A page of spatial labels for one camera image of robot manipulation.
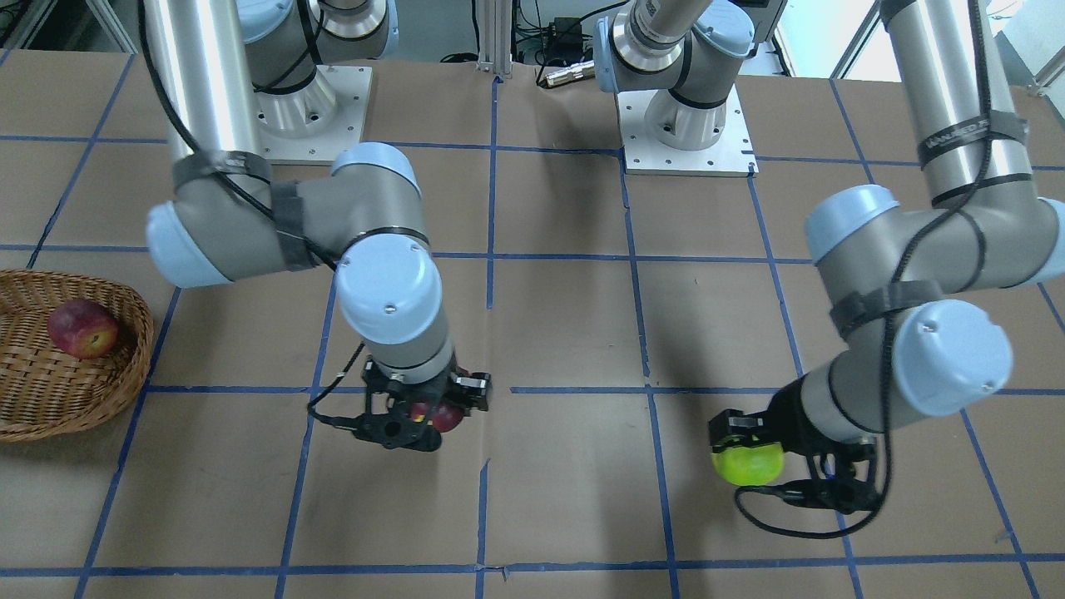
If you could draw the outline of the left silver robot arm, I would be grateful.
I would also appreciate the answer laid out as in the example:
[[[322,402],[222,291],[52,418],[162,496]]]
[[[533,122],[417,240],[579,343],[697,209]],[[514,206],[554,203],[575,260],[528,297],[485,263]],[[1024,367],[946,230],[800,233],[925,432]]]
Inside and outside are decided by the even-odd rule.
[[[764,412],[709,421],[717,473],[738,493],[841,514],[884,501],[894,430],[958,412],[1007,383],[1007,335],[961,292],[1063,273],[1063,204],[1042,197],[978,1],[882,1],[931,207],[851,187],[804,225],[847,349]]]

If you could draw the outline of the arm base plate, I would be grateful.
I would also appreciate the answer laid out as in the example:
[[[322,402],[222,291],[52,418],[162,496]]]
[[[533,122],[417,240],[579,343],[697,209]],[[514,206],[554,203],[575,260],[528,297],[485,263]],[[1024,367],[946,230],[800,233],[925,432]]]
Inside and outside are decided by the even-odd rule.
[[[300,90],[255,92],[257,152],[277,166],[327,166],[362,141],[373,79],[368,66],[320,65]]]
[[[738,90],[723,106],[682,106],[669,91],[615,95],[625,169],[654,176],[748,177],[760,173]]]

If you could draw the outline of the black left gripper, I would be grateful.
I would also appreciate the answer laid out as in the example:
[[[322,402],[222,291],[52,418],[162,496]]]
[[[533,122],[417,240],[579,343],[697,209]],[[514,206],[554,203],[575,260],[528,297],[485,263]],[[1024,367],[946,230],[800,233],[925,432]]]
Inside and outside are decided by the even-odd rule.
[[[807,477],[768,487],[769,493],[792,507],[854,514],[874,511],[883,503],[875,484],[876,443],[829,439],[802,409],[799,384],[779,390],[765,412],[724,409],[707,422],[707,428],[709,441],[771,441],[773,437],[784,452],[803,456]]]

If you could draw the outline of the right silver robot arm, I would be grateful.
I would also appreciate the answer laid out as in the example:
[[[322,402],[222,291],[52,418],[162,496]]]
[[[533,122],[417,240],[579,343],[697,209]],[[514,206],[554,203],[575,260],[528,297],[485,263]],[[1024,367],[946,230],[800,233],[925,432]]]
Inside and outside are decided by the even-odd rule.
[[[358,141],[316,181],[278,181],[260,144],[250,39],[235,1],[141,1],[141,49],[171,126],[174,198],[147,218],[155,268],[183,289],[320,265],[365,355],[361,414],[320,423],[433,452],[489,409],[491,378],[458,365],[423,194],[399,148]]]

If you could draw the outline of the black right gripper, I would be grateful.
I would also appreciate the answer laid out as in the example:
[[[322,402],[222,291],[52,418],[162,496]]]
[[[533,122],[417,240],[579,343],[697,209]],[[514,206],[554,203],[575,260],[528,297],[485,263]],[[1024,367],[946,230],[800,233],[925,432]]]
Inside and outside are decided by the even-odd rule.
[[[491,374],[469,372],[449,365],[435,378],[419,384],[406,384],[388,378],[378,365],[368,361],[363,369],[366,383],[365,411],[354,418],[354,438],[375,443],[387,450],[435,452],[443,443],[444,433],[426,422],[410,418],[414,403],[425,402],[433,409],[448,402],[472,412],[487,412],[492,390]]]

